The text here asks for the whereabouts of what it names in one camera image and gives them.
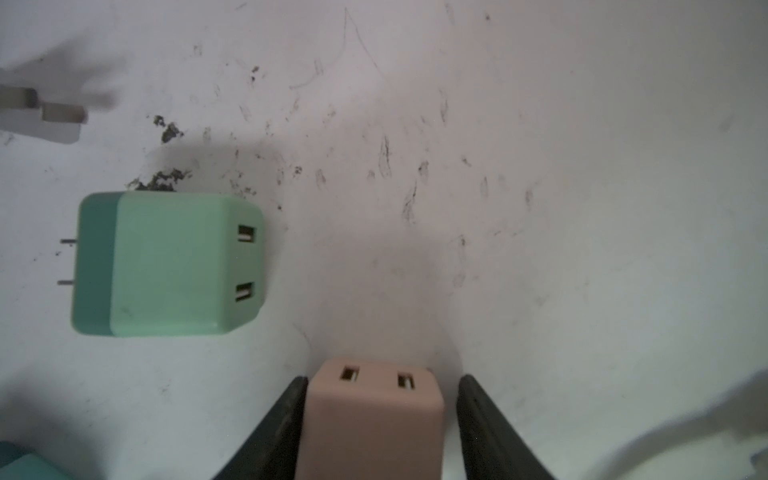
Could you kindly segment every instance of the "white surface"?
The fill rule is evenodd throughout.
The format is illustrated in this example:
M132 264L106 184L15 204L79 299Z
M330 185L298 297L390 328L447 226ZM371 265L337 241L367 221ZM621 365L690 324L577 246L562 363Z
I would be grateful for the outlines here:
M758 1L0 5L0 68L70 68L91 106L74 145L0 141L0 434L80 478L210 478L340 353L430 366L449 396L473 373L556 476L589 478L768 365ZM171 167L264 209L261 314L75 334L55 282L79 201ZM631 477L742 478L766 444L715 435ZM445 455L462 478L455 428Z

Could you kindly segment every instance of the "green usb charger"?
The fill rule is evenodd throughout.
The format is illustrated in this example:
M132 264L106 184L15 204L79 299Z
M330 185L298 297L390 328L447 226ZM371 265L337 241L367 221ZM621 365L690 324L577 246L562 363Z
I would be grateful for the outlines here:
M264 219L230 195L92 194L80 204L72 326L102 336L226 333L264 297Z

